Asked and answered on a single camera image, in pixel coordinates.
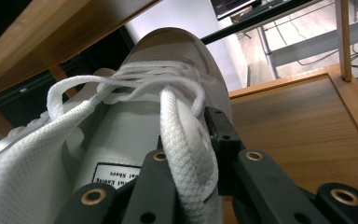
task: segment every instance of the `white shoe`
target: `white shoe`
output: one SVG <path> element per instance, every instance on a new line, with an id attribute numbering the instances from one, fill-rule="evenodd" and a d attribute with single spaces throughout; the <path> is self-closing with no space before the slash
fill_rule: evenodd
<path id="1" fill-rule="evenodd" d="M 229 118 L 231 111 L 224 80 L 202 42 L 180 29 L 159 29 L 116 73 L 100 69 L 96 75 L 54 85 L 50 120 L 44 116 L 0 144 L 0 223 L 51 223 L 82 186 L 121 187 L 139 174 L 159 135 L 186 220 L 221 223 L 203 109 L 216 107 Z M 62 94 L 81 83 L 88 84 L 62 104 Z"/>

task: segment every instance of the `text on shoe label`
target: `text on shoe label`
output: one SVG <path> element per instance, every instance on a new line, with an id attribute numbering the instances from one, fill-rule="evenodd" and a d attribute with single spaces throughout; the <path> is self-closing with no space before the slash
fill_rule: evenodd
<path id="1" fill-rule="evenodd" d="M 99 162 L 92 183 L 103 183 L 119 189 L 139 175 L 140 166 Z"/>

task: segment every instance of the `floor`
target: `floor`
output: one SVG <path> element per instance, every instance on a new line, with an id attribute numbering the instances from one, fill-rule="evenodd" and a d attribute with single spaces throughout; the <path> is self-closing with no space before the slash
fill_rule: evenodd
<path id="1" fill-rule="evenodd" d="M 337 27 L 335 15 L 336 6 L 334 2 L 334 0 L 324 0 L 289 16 L 276 20 L 275 22 L 266 24 L 264 28 L 266 30 L 266 36 L 271 50 L 279 49 L 284 47 L 286 44 L 291 45 L 306 38 L 335 30 Z M 353 22 L 353 1 L 350 1 L 350 23 Z M 237 37 L 240 40 L 243 54 L 249 65 L 250 85 L 253 86 L 273 80 L 273 76 L 269 71 L 269 65 L 260 44 L 257 30 L 252 30 L 246 34 L 251 38 L 245 36 L 241 32 L 237 33 Z M 358 51 L 358 43 L 353 45 L 353 47 L 356 51 Z M 331 55 L 320 60 L 319 62 L 312 63 L 329 54 Z M 293 62 L 277 67 L 278 76 L 295 76 L 315 68 L 338 63 L 338 53 L 334 53 L 334 50 L 329 51 L 321 55 L 300 60 L 299 63 Z M 352 64 L 358 64 L 358 59 L 354 60 Z M 352 73 L 355 77 L 358 77 L 358 68 L 353 67 Z"/>

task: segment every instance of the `white wall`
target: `white wall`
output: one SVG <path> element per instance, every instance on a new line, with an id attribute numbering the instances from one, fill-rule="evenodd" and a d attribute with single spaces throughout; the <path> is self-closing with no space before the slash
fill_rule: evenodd
<path id="1" fill-rule="evenodd" d="M 163 0 L 126 24 L 135 43 L 161 27 L 178 27 L 203 38 L 231 23 L 218 22 L 209 0 Z M 229 91 L 246 87 L 247 63 L 235 35 L 207 45 Z"/>

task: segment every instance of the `white shoelace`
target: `white shoelace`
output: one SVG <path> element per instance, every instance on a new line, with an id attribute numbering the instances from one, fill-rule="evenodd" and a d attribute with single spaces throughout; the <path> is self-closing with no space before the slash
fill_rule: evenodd
<path id="1" fill-rule="evenodd" d="M 100 83 L 99 94 L 89 101 L 98 104 L 103 100 L 106 104 L 117 102 L 128 102 L 150 91 L 160 91 L 160 131 L 161 140 L 168 163 L 170 165 L 173 181 L 178 191 L 179 199 L 184 208 L 185 215 L 190 223 L 205 223 L 204 201 L 212 194 L 217 183 L 217 163 L 214 157 L 209 134 L 203 129 L 198 121 L 203 112 L 205 103 L 205 92 L 202 86 L 195 80 L 200 80 L 197 70 L 186 63 L 179 62 L 147 62 L 127 63 L 111 77 L 79 76 L 67 78 L 50 88 L 48 93 L 48 113 L 52 120 L 64 114 L 62 105 L 62 94 L 79 84 L 88 82 Z M 181 121 L 178 104 L 176 100 L 176 88 L 180 86 L 195 95 L 191 110 L 186 116 L 191 116 L 192 123 L 184 127 Z M 134 88 L 131 93 L 112 93 L 118 87 Z M 188 126 L 195 130 L 192 135 L 198 135 L 198 144 L 189 145 Z M 195 161 L 194 149 L 206 160 L 202 165 L 211 170 L 211 177 L 201 178 L 199 161 Z"/>

